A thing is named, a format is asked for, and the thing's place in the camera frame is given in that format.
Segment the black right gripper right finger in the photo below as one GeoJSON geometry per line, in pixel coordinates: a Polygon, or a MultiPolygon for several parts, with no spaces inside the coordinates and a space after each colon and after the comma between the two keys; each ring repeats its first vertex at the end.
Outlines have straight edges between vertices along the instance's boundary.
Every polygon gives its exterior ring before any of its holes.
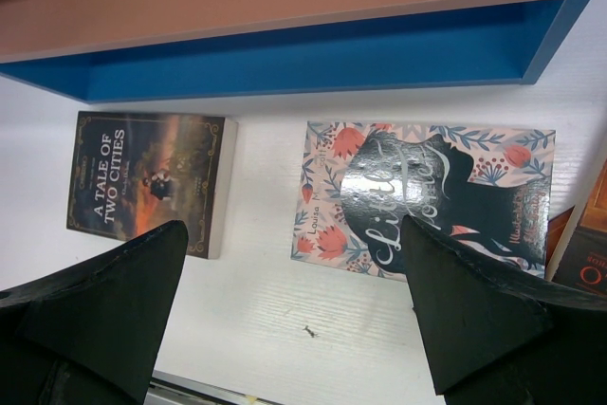
{"type": "Polygon", "coordinates": [[[507,266],[411,216],[401,241],[446,403],[605,403],[605,298],[507,266]]]}

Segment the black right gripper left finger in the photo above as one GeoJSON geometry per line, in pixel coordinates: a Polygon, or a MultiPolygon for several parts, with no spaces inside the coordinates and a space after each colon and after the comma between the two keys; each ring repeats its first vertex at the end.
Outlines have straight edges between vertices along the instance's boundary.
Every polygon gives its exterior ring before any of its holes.
{"type": "Polygon", "coordinates": [[[4,404],[141,404],[184,266],[170,221],[1,293],[4,404]]]}

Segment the Edward Tulane book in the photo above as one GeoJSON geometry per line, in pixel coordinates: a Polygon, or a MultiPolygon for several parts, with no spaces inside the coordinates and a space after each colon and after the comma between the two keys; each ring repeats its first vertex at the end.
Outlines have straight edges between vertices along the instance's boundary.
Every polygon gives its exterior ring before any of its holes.
{"type": "Polygon", "coordinates": [[[574,209],[549,270],[552,282],[606,296],[606,166],[586,203],[574,209]]]}

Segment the Little Women book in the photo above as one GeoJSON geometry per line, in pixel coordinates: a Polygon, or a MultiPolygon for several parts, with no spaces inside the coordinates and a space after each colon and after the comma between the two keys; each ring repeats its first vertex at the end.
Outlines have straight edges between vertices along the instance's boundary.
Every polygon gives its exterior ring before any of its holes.
{"type": "Polygon", "coordinates": [[[404,281],[402,220],[535,276],[546,265],[556,134],[311,121],[290,256],[404,281]]]}

